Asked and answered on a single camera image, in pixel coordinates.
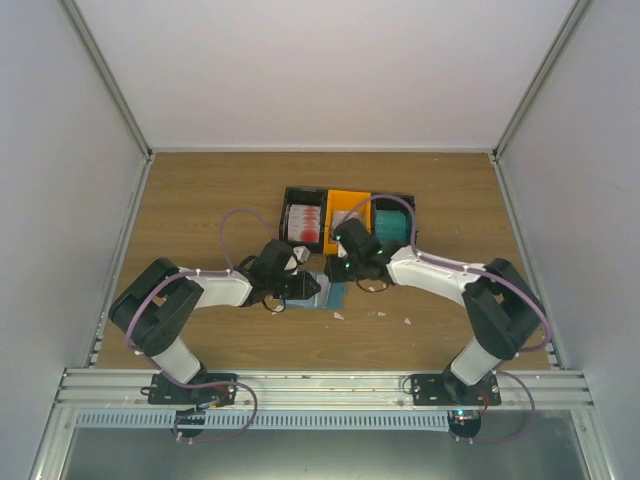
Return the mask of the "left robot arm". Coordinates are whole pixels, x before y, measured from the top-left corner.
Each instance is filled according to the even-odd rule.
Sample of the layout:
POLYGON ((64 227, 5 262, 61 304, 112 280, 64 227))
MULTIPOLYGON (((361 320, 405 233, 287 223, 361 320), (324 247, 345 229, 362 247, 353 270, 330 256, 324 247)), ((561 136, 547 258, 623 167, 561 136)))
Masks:
POLYGON ((167 258, 152 262, 112 303, 109 320, 125 334, 125 345, 149 358, 171 381, 171 391, 185 404, 203 398, 205 367, 181 338, 196 309, 245 308, 267 299, 309 300, 321 292, 314 276, 301 269, 305 247, 270 240, 257 256, 226 270, 188 270, 167 258))

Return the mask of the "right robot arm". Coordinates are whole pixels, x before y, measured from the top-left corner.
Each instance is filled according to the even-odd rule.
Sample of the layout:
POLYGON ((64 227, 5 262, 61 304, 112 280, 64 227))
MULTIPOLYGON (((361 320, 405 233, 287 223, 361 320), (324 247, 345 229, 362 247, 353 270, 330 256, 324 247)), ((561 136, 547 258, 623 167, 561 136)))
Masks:
POLYGON ((453 404, 468 403, 487 374, 528 351, 526 343, 538 328, 544 331, 538 347, 550 340, 543 306, 504 259, 465 263, 428 254, 413 244, 383 244, 357 219, 340 223, 331 237, 338 253, 327 260, 330 278, 411 287, 466 309, 473 337, 443 371, 443 393, 453 404))

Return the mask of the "blue card holder wallet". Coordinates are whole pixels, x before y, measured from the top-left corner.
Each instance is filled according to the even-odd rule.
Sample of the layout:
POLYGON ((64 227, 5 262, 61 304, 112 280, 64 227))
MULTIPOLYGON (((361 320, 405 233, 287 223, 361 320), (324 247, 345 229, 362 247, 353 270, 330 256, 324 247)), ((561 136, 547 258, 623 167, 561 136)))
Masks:
POLYGON ((287 300, 286 306, 303 309, 342 309, 347 291, 346 284, 331 283, 329 278, 320 272, 312 272, 311 276, 320 285, 320 292, 306 300, 287 300))

